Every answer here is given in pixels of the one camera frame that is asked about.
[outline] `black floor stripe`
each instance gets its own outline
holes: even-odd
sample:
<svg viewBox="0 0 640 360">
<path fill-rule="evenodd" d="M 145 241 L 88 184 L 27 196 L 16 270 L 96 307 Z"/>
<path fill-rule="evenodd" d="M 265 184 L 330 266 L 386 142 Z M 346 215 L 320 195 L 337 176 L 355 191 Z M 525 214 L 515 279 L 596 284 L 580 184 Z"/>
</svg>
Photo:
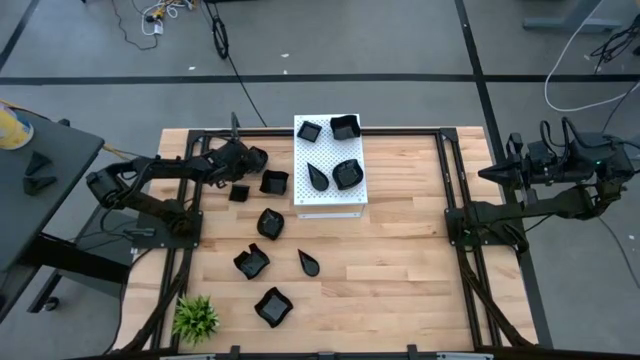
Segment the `black floor stripe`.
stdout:
<svg viewBox="0 0 640 360">
<path fill-rule="evenodd" d="M 301 74 L 242 75 L 244 83 L 297 82 L 472 82 L 471 74 Z M 138 84 L 230 84 L 234 75 L 218 76 L 117 76 L 117 77 L 5 77 L 0 85 L 138 85 Z"/>
<path fill-rule="evenodd" d="M 482 75 L 485 83 L 543 83 L 546 75 Z M 321 82 L 462 82 L 475 83 L 473 74 L 300 74 L 244 75 L 251 83 Z M 640 74 L 630 75 L 554 75 L 553 83 L 635 82 Z M 0 85 L 145 85 L 145 84 L 233 84 L 233 75 L 217 76 L 115 76 L 115 77 L 0 77 Z"/>
<path fill-rule="evenodd" d="M 456 10 L 458 11 L 458 18 L 460 19 L 460 26 L 462 27 L 462 35 L 464 37 L 465 45 L 467 46 L 467 52 L 469 53 L 469 61 L 471 61 L 473 75 L 476 77 L 476 87 L 478 88 L 478 94 L 480 95 L 480 104 L 482 105 L 482 111 L 484 112 L 487 131 L 489 132 L 489 139 L 493 148 L 493 155 L 498 162 L 501 162 L 505 160 L 504 152 L 502 150 L 502 139 L 500 138 L 498 124 L 493 112 L 493 106 L 491 105 L 491 99 L 489 98 L 489 90 L 487 89 L 484 74 L 482 73 L 482 65 L 480 64 L 480 57 L 478 56 L 476 43 L 473 39 L 473 33 L 471 32 L 471 25 L 469 24 L 469 18 L 467 17 L 467 10 L 462 0 L 455 0 L 455 3 Z"/>
<path fill-rule="evenodd" d="M 499 83 L 543 83 L 547 75 L 483 75 L 485 82 Z M 553 75 L 549 82 L 553 83 L 583 83 L 583 82 L 635 82 L 640 80 L 640 74 L 602 74 L 602 75 Z"/>
<path fill-rule="evenodd" d="M 7 63 L 7 60 L 9 60 L 9 56 L 11 56 L 11 52 L 13 51 L 13 48 L 18 43 L 18 40 L 20 40 L 20 36 L 22 35 L 22 32 L 24 31 L 24 29 L 27 27 L 29 20 L 31 20 L 31 15 L 33 15 L 33 12 L 38 6 L 39 2 L 40 0 L 31 0 L 31 3 L 27 7 L 27 10 L 25 10 L 24 14 L 22 14 L 22 18 L 20 19 L 18 26 L 16 26 L 16 29 L 13 31 L 13 34 L 11 34 L 11 37 L 9 38 L 7 45 L 4 46 L 2 53 L 0 53 L 0 72 L 4 67 L 4 64 Z"/>
</svg>

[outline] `green plant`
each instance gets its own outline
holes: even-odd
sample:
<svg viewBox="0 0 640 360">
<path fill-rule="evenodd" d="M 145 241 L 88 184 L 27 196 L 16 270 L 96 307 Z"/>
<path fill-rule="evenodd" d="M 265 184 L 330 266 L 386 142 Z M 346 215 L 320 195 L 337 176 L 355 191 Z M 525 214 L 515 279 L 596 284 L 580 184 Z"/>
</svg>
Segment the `green plant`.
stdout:
<svg viewBox="0 0 640 360">
<path fill-rule="evenodd" d="M 218 314 L 211 306 L 208 296 L 178 299 L 173 334 L 180 334 L 184 341 L 195 346 L 215 334 L 218 325 Z"/>
</svg>

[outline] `white perforated board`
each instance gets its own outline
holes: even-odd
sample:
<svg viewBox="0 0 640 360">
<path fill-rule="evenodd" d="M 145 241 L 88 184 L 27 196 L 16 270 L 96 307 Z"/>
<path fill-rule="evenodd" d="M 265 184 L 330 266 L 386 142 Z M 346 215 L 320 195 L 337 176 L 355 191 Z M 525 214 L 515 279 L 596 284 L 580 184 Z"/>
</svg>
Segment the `white perforated board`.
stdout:
<svg viewBox="0 0 640 360">
<path fill-rule="evenodd" d="M 362 137 L 334 140 L 330 120 L 350 114 L 338 115 L 296 115 L 294 118 L 294 205 L 364 205 L 368 203 L 367 177 L 362 149 Z M 322 126 L 322 131 L 315 143 L 297 137 L 302 123 L 309 121 Z M 356 159 L 365 173 L 364 179 L 357 186 L 340 191 L 333 181 L 333 168 L 339 163 Z M 311 186 L 307 163 L 318 168 L 329 179 L 329 188 L 318 191 Z"/>
</svg>

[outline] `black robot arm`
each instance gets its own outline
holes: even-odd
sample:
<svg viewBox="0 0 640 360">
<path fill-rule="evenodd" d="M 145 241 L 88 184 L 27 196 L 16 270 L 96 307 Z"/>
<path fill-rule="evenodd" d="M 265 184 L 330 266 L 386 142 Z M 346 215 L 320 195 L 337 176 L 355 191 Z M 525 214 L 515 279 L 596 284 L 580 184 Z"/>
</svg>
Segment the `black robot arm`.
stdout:
<svg viewBox="0 0 640 360">
<path fill-rule="evenodd" d="M 194 218 L 175 199 L 159 200 L 141 193 L 142 187 L 152 179 L 189 179 L 222 188 L 227 182 L 240 180 L 245 174 L 261 171 L 268 160 L 265 151 L 247 148 L 237 136 L 237 119 L 232 114 L 232 136 L 218 149 L 207 150 L 190 159 L 161 159 L 138 157 L 92 172 L 87 185 L 100 205 L 107 209 L 130 208 L 162 220 L 174 235 L 193 231 Z M 128 185 L 125 174 L 135 180 Z"/>
<path fill-rule="evenodd" d="M 507 190 L 520 190 L 522 201 L 516 204 L 494 205 L 472 201 L 462 209 L 446 214 L 450 237 L 464 237 L 478 228 L 500 225 L 501 221 L 527 217 L 556 215 L 566 219 L 588 220 L 600 216 L 625 190 L 624 183 L 631 180 L 635 170 L 625 144 L 638 144 L 599 133 L 579 133 L 567 118 L 562 119 L 564 152 L 558 155 L 546 139 L 541 123 L 542 140 L 527 145 L 520 134 L 509 136 L 507 160 L 480 170 L 478 175 L 496 182 Z M 569 129 L 574 139 L 569 141 Z M 595 183 L 586 184 L 595 176 Z M 538 199 L 533 184 L 577 183 L 550 199 Z"/>
</svg>

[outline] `wooden tabletop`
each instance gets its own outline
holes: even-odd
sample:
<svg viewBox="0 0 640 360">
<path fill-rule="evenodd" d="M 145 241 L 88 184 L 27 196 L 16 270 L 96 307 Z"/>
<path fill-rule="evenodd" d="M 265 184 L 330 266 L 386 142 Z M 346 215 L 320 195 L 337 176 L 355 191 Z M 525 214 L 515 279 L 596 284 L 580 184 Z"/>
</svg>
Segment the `wooden tabletop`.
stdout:
<svg viewBox="0 0 640 360">
<path fill-rule="evenodd" d="M 159 153 L 182 156 L 188 129 L 165 129 Z M 498 186 L 477 171 L 492 164 L 481 127 L 458 128 L 471 196 L 500 203 Z M 258 191 L 260 175 L 245 177 L 249 200 L 227 200 L 225 189 L 203 191 L 202 240 L 194 253 L 188 295 L 210 295 L 219 313 L 219 333 L 181 352 L 403 352 L 472 350 L 460 273 L 444 224 L 446 207 L 435 140 L 432 137 L 369 136 L 364 139 L 369 204 L 357 219 L 298 219 L 293 182 L 284 196 Z M 293 141 L 283 137 L 245 138 L 247 146 L 269 153 L 267 168 L 293 175 Z M 449 167 L 455 169 L 447 145 Z M 177 180 L 155 180 L 150 195 L 175 198 Z M 454 182 L 457 204 L 462 200 Z M 256 223 L 265 208 L 285 217 L 276 241 L 260 236 Z M 233 258 L 256 243 L 271 264 L 248 281 Z M 306 276 L 297 249 L 320 263 L 317 277 Z M 535 330 L 513 250 L 483 248 L 494 299 L 523 336 L 535 342 Z M 153 250 L 132 270 L 123 304 L 122 325 L 114 348 L 128 343 L 158 300 L 166 250 Z M 181 256 L 176 258 L 176 269 Z M 287 296 L 294 309 L 271 329 L 254 305 L 271 287 Z M 478 314 L 483 341 L 489 334 L 483 307 Z M 167 345 L 174 308 L 165 318 Z"/>
</svg>

